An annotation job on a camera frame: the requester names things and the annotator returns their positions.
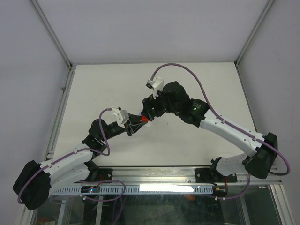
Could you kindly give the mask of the orange round charging case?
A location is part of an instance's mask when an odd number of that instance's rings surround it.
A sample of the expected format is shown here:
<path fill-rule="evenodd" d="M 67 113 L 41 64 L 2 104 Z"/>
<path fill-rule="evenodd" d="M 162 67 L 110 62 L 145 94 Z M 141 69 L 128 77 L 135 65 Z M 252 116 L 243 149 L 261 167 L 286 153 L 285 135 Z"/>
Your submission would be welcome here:
<path fill-rule="evenodd" d="M 149 122 L 150 120 L 146 116 L 141 116 L 142 122 Z"/>

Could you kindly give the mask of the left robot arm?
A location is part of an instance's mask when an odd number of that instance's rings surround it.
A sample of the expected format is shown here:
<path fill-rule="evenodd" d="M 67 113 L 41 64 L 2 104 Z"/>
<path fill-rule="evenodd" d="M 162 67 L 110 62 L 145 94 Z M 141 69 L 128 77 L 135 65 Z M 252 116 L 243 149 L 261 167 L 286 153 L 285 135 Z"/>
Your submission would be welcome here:
<path fill-rule="evenodd" d="M 93 159 L 110 155 L 108 140 L 123 133 L 132 136 L 150 121 L 144 115 L 133 115 L 119 108 L 111 111 L 115 121 L 107 124 L 101 118 L 94 120 L 88 136 L 70 152 L 40 163 L 29 161 L 13 185 L 18 203 L 35 210 L 64 186 L 97 181 L 98 166 Z"/>

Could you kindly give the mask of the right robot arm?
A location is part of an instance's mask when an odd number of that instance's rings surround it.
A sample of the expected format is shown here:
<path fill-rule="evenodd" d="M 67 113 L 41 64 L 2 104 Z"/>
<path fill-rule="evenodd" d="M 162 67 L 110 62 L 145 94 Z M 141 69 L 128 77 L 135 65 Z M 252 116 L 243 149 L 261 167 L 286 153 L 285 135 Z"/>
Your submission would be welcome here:
<path fill-rule="evenodd" d="M 206 102 L 190 98 L 178 82 L 164 84 L 161 79 L 149 80 L 146 86 L 152 90 L 152 94 L 142 101 L 142 115 L 150 121 L 164 113 L 171 113 L 187 124 L 217 134 L 242 150 L 240 155 L 213 159 L 209 173 L 204 176 L 207 182 L 220 182 L 235 173 L 267 178 L 277 157 L 272 150 L 278 147 L 276 135 L 251 133 L 233 122 L 219 118 Z"/>

